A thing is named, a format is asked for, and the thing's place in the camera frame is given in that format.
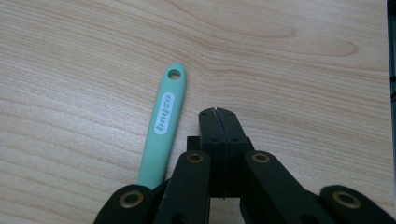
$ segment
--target wooden surface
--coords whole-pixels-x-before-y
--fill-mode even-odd
[[[188,82],[168,176],[223,107],[305,188],[394,215],[386,1],[2,0],[0,57],[0,223],[92,223],[136,181],[171,62]]]

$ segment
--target screw hole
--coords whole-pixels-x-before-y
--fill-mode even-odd
[[[189,162],[199,163],[204,160],[204,157],[200,154],[190,154],[187,156]]]
[[[304,224],[319,224],[319,221],[316,217],[312,216],[311,214],[301,214],[300,220]]]
[[[120,197],[120,205],[123,208],[136,207],[143,202],[143,199],[143,194],[139,190],[134,189],[122,194]]]
[[[332,194],[332,198],[340,203],[341,205],[351,208],[357,209],[361,207],[361,201],[359,201],[355,196],[352,194],[346,193],[344,191],[336,191]]]
[[[168,73],[168,77],[172,80],[178,80],[180,78],[180,72],[177,70],[171,70]]]
[[[266,163],[270,160],[270,158],[265,154],[254,154],[253,160],[256,162]]]
[[[186,215],[177,213],[172,215],[171,222],[172,224],[187,224],[189,223],[189,220],[187,219]]]

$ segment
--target black plastic linkage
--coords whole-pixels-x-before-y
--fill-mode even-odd
[[[204,110],[199,124],[170,180],[154,190],[117,190],[94,223],[206,224],[210,197],[237,197],[248,224],[396,224],[356,190],[331,186],[317,196],[304,189],[275,156],[254,150],[233,112]]]
[[[210,156],[202,151],[180,155],[154,223],[207,223]]]
[[[94,223],[150,223],[153,200],[150,189],[139,185],[125,186],[111,195]]]
[[[344,186],[329,186],[320,192],[318,201],[340,223],[391,224],[395,220],[366,196]]]
[[[336,223],[270,153],[247,153],[244,174],[247,187],[242,200],[244,196],[245,203],[256,200],[260,207],[256,209],[262,213],[261,223]]]

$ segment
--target green plastic handle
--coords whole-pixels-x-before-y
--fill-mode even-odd
[[[164,179],[183,105],[186,71],[181,63],[168,66],[158,88],[148,126],[137,184],[150,189]]]

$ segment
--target tool handle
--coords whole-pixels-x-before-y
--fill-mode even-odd
[[[154,189],[164,179],[184,99],[186,71],[181,63],[168,66],[158,88],[148,126],[137,184]]]

